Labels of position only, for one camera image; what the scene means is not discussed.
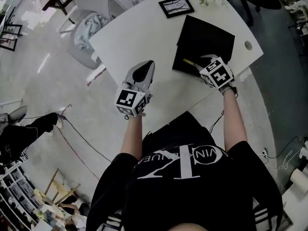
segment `gray floor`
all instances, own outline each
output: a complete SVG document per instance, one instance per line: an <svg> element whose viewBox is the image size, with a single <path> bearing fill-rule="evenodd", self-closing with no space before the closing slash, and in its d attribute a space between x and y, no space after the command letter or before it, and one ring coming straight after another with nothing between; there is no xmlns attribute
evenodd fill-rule
<svg viewBox="0 0 308 231"><path fill-rule="evenodd" d="M247 15L239 0L232 0L232 6L247 21ZM254 17L251 31L258 40L264 55L251 66L258 83L269 115L277 155L294 136L300 140L308 135L308 68L305 57L299 58L301 46L295 31L288 26L294 24L289 13L282 7L280 10L261 8L249 3ZM295 139L277 159L277 165L293 150L286 162L295 154L303 143ZM286 170L278 170L278 185L282 191L290 174L300 164L298 154L289 162Z"/></svg>

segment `black t-shirt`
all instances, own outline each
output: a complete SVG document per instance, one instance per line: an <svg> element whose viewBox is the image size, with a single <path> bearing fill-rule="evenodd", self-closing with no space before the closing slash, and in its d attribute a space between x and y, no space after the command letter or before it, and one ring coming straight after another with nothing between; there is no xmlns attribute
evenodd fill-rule
<svg viewBox="0 0 308 231"><path fill-rule="evenodd" d="M126 231L167 231L180 223L209 231L256 230L253 198L266 206L267 219L278 216L280 222L278 188L245 141L228 154L200 141L157 150L139 162L119 154L94 193L87 231L119 209Z"/></svg>

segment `wire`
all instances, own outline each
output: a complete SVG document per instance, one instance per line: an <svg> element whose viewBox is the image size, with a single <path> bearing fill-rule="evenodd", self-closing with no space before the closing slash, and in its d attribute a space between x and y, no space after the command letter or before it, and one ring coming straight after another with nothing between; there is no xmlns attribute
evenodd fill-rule
<svg viewBox="0 0 308 231"><path fill-rule="evenodd" d="M105 158L107 161L109 161L111 163L111 161L105 157L103 154L101 154L98 150L96 150L79 132L78 130L73 126L73 124L65 117L65 116L60 116L62 117L64 120L66 120L71 126L72 128L79 134L79 136L93 149L95 150L99 155L101 155L103 158Z"/></svg>
<svg viewBox="0 0 308 231"><path fill-rule="evenodd" d="M235 92L235 98L237 98L238 96L239 96L239 94L238 94L237 92ZM219 118L217 119L217 121L211 126L210 131L209 131L210 134L213 132L214 126L215 126L216 123L218 123L218 121L223 117L224 113L225 113L225 110L223 110L223 111L221 112L220 117L219 117Z"/></svg>
<svg viewBox="0 0 308 231"><path fill-rule="evenodd" d="M275 159L275 158L281 156L281 155L283 154L284 150L288 147L288 145L289 145L294 139L297 139L298 143L300 143L300 142L302 142L302 141L305 140L305 138L303 138L303 139L300 141L300 140L299 140L299 137L298 137L298 136L295 136L295 137L293 137L293 138L286 144L286 146L285 146L285 147L283 148L283 150L278 154L278 156L276 156L276 157L266 156L266 157L267 157L267 158L270 158L270 159Z"/></svg>
<svg viewBox="0 0 308 231"><path fill-rule="evenodd" d="M267 158L267 157L265 157L266 159L267 159L267 162L266 163L264 163L264 164L267 164L268 162L269 162L269 159Z"/></svg>
<svg viewBox="0 0 308 231"><path fill-rule="evenodd" d="M223 111L221 112L220 117L219 117L219 118L216 120L216 122L211 126L210 131L209 131L210 134L213 132L214 126L215 126L216 123L218 123L218 121L223 117L224 113L225 113L225 110L223 110Z"/></svg>
<svg viewBox="0 0 308 231"><path fill-rule="evenodd" d="M105 158L107 161L111 162L107 157L105 157L103 154L101 154L98 150L96 150L79 132L78 130L73 126L73 124L63 115L59 115L57 114L59 117L61 117L62 119L66 120L71 126L72 128L79 134L79 136L93 149L95 150L99 155L101 155L103 158ZM22 119L34 119L34 118L40 118L42 116L36 116L36 117L24 117Z"/></svg>
<svg viewBox="0 0 308 231"><path fill-rule="evenodd" d="M75 155L79 158L79 160L82 162L82 164L96 177L96 179L99 180L99 178L96 176L96 174L93 173L93 171L86 165L86 163L80 158L80 156L77 154L77 152L75 152L75 150L73 149L73 147L71 146L71 144L67 141L66 137L63 135L63 133L61 132L61 130L58 128L60 134L62 135L63 139L65 140L65 142L68 144L68 146L72 149L72 151L75 153Z"/></svg>
<svg viewBox="0 0 308 231"><path fill-rule="evenodd" d="M288 166L289 166L288 163L293 159L293 157L295 157L295 155L296 155L297 153L300 152L301 149L302 149L302 148L300 148L300 149L289 159L289 161L287 161L287 162L285 163L287 157L288 157L289 155L291 155L292 152L293 152L293 150L291 150L291 151L288 153L288 155L284 158L283 163L278 167L278 169L270 169L270 170L278 171L279 169L284 169L284 170L288 169Z"/></svg>

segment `hand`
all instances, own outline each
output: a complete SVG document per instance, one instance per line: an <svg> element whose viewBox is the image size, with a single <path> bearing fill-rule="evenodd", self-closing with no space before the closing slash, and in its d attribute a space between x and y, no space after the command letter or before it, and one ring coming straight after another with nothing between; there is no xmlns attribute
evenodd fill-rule
<svg viewBox="0 0 308 231"><path fill-rule="evenodd" d="M234 94L237 94L237 88L235 86L235 81L234 78L233 80L231 80L230 82L228 82L226 85L224 85L223 87L219 88L219 91L221 92L222 96L225 94L225 91L228 89L232 89L232 91L234 92Z"/></svg>

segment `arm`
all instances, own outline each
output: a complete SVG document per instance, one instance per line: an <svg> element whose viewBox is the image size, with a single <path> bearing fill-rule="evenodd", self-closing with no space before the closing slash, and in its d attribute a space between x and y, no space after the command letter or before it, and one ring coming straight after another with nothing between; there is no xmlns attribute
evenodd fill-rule
<svg viewBox="0 0 308 231"><path fill-rule="evenodd" d="M228 150L237 143L247 141L247 135L242 115L232 89L228 89L224 92L223 104L225 109L223 131L225 150L228 152Z"/></svg>
<svg viewBox="0 0 308 231"><path fill-rule="evenodd" d="M71 208L71 209L74 209L74 214L79 214L80 215L80 212L79 212L79 209L76 205L70 205L70 204L62 204L60 203L59 204L60 207L62 208Z"/></svg>
<svg viewBox="0 0 308 231"><path fill-rule="evenodd" d="M121 153L128 153L138 160L142 158L142 117L129 117Z"/></svg>

